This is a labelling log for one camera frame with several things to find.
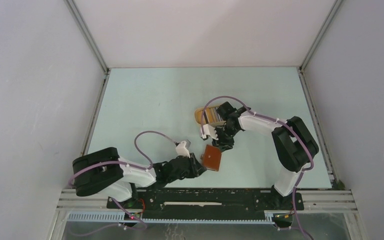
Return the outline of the brown leather card holder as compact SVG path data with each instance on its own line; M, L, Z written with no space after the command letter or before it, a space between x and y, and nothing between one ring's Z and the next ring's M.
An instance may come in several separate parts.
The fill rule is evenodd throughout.
M201 164L210 171L220 170L222 152L218 147L207 144L201 155Z

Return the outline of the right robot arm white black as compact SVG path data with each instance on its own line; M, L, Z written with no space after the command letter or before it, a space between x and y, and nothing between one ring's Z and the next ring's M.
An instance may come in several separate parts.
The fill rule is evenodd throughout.
M301 179L301 174L314 167L314 157L319 146L304 121L297 116L277 119L252 112L245 106L233 107L224 102L217 107L222 124L204 124L201 138L212 138L212 145L221 152L234 146L234 137L240 131L251 131L272 137L278 159L282 165L279 177L273 185L271 204L284 209L291 202L290 194Z

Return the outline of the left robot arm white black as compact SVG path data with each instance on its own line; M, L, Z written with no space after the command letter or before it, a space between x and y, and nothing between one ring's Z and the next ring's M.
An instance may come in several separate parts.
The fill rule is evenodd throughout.
M175 181L198 178L207 170L186 146L178 144L175 151L174 159L143 165L108 147L75 159L68 184L78 197L107 196L133 208L138 202L135 188L161 189Z

